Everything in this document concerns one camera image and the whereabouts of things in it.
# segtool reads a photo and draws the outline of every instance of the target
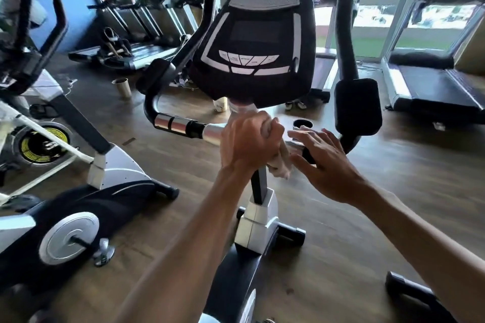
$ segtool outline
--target person's right hand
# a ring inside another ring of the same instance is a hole
[[[316,132],[307,127],[289,130],[288,136],[303,143],[315,160],[316,167],[299,154],[290,155],[310,183],[324,196],[359,208],[373,186],[350,163],[337,137],[326,129]]]

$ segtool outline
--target forearm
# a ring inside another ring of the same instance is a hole
[[[485,316],[485,261],[433,227],[389,192],[372,191],[362,211],[462,323]]]
[[[250,177],[250,172],[233,168],[219,172],[187,227],[126,299],[116,323],[198,321],[223,256],[234,211]]]

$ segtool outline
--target stationary bike console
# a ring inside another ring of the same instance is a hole
[[[297,99],[311,88],[314,26],[313,0],[228,0],[189,76],[212,99],[258,108]]]

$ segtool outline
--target spin bike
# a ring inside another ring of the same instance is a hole
[[[18,3],[15,41],[7,65],[11,83],[0,89],[0,122],[20,122],[90,165],[87,184],[39,201],[21,214],[0,217],[0,292],[10,288],[16,295],[28,296],[23,310],[33,314],[46,308],[54,293],[88,259],[93,258],[98,267],[106,265],[114,254],[108,238],[142,210],[155,192],[175,199],[179,190],[150,178],[128,154],[108,142],[44,69],[67,32],[62,1],[53,0],[57,24],[39,51],[23,48],[32,0]],[[32,120],[17,100],[27,90],[52,106],[95,150],[94,157]]]
[[[335,87],[336,128],[349,152],[361,136],[382,125],[377,82],[358,79],[351,40],[355,0],[330,0],[336,7],[336,41],[340,81]],[[313,0],[227,0],[214,22],[215,0],[205,0],[200,26],[172,61],[154,60],[137,88],[145,94],[144,112],[156,129],[219,144],[224,124],[161,113],[161,91],[193,60],[191,79],[211,99],[228,97],[231,115],[296,99],[311,89],[315,64]],[[302,151],[299,143],[287,143]],[[267,187],[266,168],[251,178],[253,195],[237,212],[234,244],[219,265],[200,322],[248,323],[256,301],[255,275],[277,237],[296,246],[305,231],[279,221],[274,190]]]

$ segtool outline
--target yellow and black flywheel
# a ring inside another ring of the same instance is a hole
[[[70,144],[71,133],[62,124],[49,122],[41,125],[48,132]],[[24,128],[24,130],[19,131],[15,139],[18,155],[23,161],[33,165],[49,165],[67,154],[67,151],[59,144],[31,128]]]

